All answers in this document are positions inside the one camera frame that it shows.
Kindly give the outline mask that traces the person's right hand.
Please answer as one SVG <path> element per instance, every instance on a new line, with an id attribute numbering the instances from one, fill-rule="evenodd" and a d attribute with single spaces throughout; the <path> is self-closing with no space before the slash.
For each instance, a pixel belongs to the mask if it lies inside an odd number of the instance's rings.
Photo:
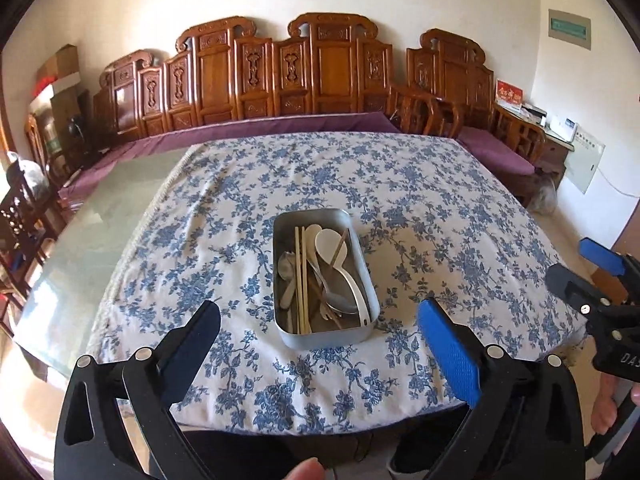
<path id="1" fill-rule="evenodd" d="M 606 434 L 616 421 L 617 404 L 614 393 L 619 382 L 615 376 L 605 373 L 600 375 L 600 388 L 591 412 L 591 427 L 596 434 Z"/>

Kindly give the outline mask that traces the person's left hand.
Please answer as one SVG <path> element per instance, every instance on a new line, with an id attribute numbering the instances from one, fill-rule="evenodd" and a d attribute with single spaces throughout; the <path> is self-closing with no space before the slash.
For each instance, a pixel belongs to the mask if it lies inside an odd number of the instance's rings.
<path id="1" fill-rule="evenodd" d="M 326 471 L 322 463 L 315 457 L 311 457 L 294 467 L 285 480 L 324 480 L 325 478 Z"/>

